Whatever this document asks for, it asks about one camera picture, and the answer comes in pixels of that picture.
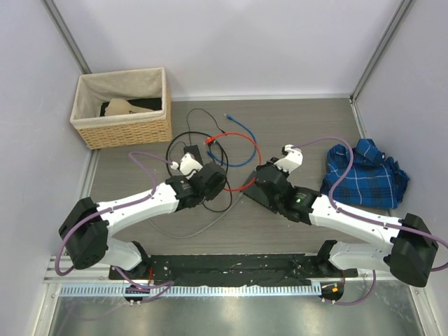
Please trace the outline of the black network switch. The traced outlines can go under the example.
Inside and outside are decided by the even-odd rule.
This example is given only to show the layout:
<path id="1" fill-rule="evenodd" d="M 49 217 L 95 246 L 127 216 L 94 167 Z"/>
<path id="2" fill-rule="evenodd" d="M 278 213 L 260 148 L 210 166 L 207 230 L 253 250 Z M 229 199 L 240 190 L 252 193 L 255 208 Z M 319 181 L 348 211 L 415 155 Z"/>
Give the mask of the black network switch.
<path id="1" fill-rule="evenodd" d="M 272 213 L 274 214 L 277 213 L 276 208 L 271 204 L 272 196 L 269 193 L 267 193 L 266 190 L 260 188 L 260 186 L 256 182 L 253 182 L 248 188 L 244 189 L 242 192 L 245 196 L 249 197 L 254 202 L 270 210 Z"/>

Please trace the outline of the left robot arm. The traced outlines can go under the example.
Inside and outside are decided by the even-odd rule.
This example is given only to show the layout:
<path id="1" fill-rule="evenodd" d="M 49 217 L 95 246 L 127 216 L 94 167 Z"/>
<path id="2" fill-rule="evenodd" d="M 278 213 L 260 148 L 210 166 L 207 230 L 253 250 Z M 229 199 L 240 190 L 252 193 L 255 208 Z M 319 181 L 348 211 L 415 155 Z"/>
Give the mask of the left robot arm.
<path id="1" fill-rule="evenodd" d="M 78 200 L 59 228 L 72 269 L 84 270 L 102 263 L 125 270 L 133 279 L 144 278 L 149 262 L 143 248 L 136 242 L 117 240 L 115 234 L 146 219 L 212 200 L 226 181 L 225 170 L 219 165 L 197 164 L 185 174 L 169 177 L 129 197 L 99 203 L 91 197 Z"/>

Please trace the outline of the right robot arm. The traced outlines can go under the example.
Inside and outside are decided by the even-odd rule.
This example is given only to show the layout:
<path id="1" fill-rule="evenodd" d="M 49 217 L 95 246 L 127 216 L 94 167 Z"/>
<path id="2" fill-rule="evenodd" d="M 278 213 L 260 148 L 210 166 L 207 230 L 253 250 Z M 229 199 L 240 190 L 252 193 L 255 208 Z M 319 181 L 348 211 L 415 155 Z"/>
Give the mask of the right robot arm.
<path id="1" fill-rule="evenodd" d="M 326 277 L 339 270 L 369 269 L 389 272 L 396 279 L 423 288 L 438 252 L 424 221 L 411 213 L 404 218 L 380 216 L 345 204 L 332 205 L 326 195 L 293 186 L 288 173 L 268 162 L 255 171 L 255 184 L 269 207 L 288 220 L 343 232 L 359 244 L 326 241 L 316 268 Z"/>

